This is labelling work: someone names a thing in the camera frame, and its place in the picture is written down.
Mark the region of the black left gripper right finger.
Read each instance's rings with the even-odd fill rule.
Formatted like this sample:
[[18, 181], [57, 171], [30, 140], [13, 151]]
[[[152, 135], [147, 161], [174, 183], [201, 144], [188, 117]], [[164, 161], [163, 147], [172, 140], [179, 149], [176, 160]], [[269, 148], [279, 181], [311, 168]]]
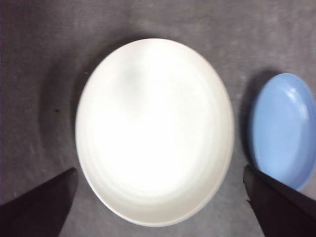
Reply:
[[249, 204], [266, 237], [314, 237], [316, 201], [252, 165], [243, 172]]

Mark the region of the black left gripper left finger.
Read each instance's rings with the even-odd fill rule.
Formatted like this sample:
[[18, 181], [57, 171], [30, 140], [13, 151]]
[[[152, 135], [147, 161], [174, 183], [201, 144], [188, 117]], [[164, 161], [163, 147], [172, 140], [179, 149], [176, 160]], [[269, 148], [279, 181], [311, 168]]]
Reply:
[[57, 237], [71, 210], [78, 186], [75, 168], [57, 175], [0, 206], [2, 237]]

